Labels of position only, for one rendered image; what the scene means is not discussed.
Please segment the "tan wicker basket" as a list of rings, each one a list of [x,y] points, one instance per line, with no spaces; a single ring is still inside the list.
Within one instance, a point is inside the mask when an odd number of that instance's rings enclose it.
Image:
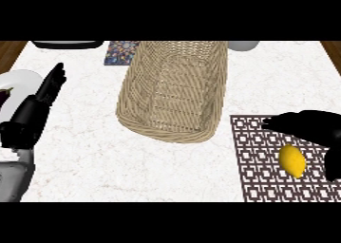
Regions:
[[[221,116],[226,79],[226,42],[143,41],[116,101],[119,124],[165,142],[208,140]]]

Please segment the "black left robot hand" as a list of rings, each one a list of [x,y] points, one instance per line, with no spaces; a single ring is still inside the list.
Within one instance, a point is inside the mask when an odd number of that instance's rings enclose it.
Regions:
[[[38,142],[50,106],[66,81],[63,64],[49,71],[35,94],[21,102],[9,121],[0,123],[0,144],[3,148],[31,149]]]

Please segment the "black appliance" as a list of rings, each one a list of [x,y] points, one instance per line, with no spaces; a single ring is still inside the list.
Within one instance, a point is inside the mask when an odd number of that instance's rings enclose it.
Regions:
[[[47,49],[85,49],[85,48],[96,48],[102,45],[102,41],[85,41],[85,42],[40,42],[32,41],[32,44],[38,48],[47,48]]]

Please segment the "colourful patterned mat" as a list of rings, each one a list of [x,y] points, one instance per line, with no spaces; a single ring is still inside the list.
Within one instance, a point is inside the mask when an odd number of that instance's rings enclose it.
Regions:
[[[105,65],[130,65],[139,41],[111,41],[105,53]]]

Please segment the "brown patterned placemat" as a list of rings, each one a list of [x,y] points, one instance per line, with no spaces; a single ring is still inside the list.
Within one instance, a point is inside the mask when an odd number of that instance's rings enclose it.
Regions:
[[[341,202],[341,179],[324,177],[326,148],[291,135],[261,128],[270,115],[232,115],[230,125],[245,202]],[[301,178],[277,163],[277,153],[291,144],[305,158]]]

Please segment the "yellow lemon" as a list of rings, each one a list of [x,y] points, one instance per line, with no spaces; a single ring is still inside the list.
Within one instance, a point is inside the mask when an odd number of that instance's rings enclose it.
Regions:
[[[301,151],[295,146],[286,144],[279,149],[277,155],[279,165],[285,172],[294,177],[299,178],[305,169],[305,159]]]

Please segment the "white plate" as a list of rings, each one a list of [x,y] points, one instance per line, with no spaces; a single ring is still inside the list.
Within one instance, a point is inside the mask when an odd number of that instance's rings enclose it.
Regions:
[[[15,70],[0,74],[0,89],[12,88],[10,97],[0,108],[0,122],[6,122],[25,99],[35,93],[43,77],[31,70]]]

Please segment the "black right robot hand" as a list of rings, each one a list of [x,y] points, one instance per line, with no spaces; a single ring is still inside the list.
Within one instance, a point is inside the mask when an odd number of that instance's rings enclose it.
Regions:
[[[263,129],[292,135],[326,148],[324,175],[341,179],[341,115],[320,110],[286,112],[263,120]]]

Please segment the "grey round object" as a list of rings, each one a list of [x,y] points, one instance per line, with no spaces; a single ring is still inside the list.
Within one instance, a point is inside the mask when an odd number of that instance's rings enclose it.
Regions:
[[[227,47],[234,51],[248,51],[258,46],[258,41],[230,41]]]

